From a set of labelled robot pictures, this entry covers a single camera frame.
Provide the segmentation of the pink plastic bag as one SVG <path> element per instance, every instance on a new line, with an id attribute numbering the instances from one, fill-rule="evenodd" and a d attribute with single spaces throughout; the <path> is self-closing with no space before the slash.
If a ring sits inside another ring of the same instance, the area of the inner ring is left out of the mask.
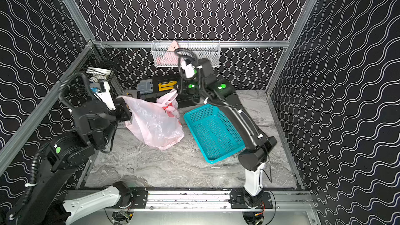
<path id="1" fill-rule="evenodd" d="M 155 103 L 121 96 L 129 107 L 131 118 L 125 122 L 130 132 L 144 144 L 167 150 L 184 138 L 178 111 L 177 90 L 161 96 Z"/>

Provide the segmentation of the teal plastic basket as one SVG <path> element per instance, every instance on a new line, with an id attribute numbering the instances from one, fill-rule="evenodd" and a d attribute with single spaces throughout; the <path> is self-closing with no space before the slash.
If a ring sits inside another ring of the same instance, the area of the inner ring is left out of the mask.
<path id="1" fill-rule="evenodd" d="M 245 149 L 226 115 L 216 106 L 203 105 L 184 114 L 185 122 L 206 162 L 214 164 Z"/>

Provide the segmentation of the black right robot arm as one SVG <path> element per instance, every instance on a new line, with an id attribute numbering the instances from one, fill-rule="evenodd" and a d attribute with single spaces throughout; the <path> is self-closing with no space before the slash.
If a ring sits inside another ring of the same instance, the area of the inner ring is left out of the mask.
<path id="1" fill-rule="evenodd" d="M 233 124 L 245 149 L 238 155 L 245 169 L 244 199 L 253 205 L 262 197 L 262 176 L 272 149 L 277 145 L 273 136 L 264 133 L 242 105 L 235 89 L 227 79 L 218 79 L 211 62 L 185 48 L 174 51 L 178 57 L 180 82 L 175 87 L 179 93 L 210 104 L 222 111 Z"/>

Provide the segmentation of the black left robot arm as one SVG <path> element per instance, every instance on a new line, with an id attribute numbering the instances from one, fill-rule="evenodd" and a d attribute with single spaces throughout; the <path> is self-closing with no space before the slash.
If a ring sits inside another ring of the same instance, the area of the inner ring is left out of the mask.
<path id="1" fill-rule="evenodd" d="M 91 101 L 80 107 L 65 98 L 65 89 L 81 77 Z M 108 207 L 128 209 L 132 206 L 130 188 L 122 181 L 106 189 L 79 198 L 76 201 L 55 201 L 67 180 L 97 151 L 107 154 L 121 121 L 130 119 L 124 100 L 118 100 L 117 109 L 110 110 L 97 98 L 85 73 L 69 75 L 58 90 L 60 102 L 68 107 L 75 128 L 42 145 L 31 161 L 26 189 L 17 202 L 2 218 L 3 225 L 69 225 L 87 215 Z"/>

